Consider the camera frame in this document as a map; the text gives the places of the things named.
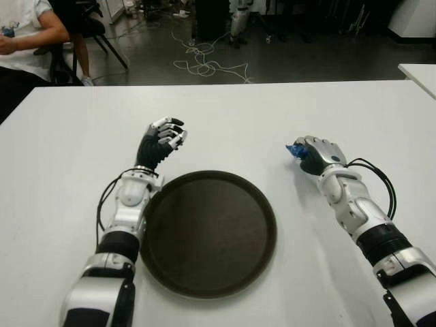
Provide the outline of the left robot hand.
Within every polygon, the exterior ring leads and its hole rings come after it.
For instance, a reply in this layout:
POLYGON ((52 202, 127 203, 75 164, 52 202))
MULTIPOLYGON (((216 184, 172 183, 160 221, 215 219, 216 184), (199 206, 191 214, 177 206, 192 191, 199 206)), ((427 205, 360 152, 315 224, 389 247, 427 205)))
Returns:
POLYGON ((135 166, 155 172, 163 160, 183 145, 187 137, 183 126, 184 122, 170 116, 151 123, 140 141, 135 166))

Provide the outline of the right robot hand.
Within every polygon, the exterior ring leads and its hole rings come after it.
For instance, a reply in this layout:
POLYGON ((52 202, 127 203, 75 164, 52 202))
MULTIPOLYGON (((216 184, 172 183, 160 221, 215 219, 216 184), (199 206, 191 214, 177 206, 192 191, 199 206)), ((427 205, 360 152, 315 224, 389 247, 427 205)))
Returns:
POLYGON ((299 157, 299 166, 307 174, 320 176, 331 166, 347 165, 347 160, 336 143, 315 136, 299 137, 294 145, 300 146, 304 154, 299 157))

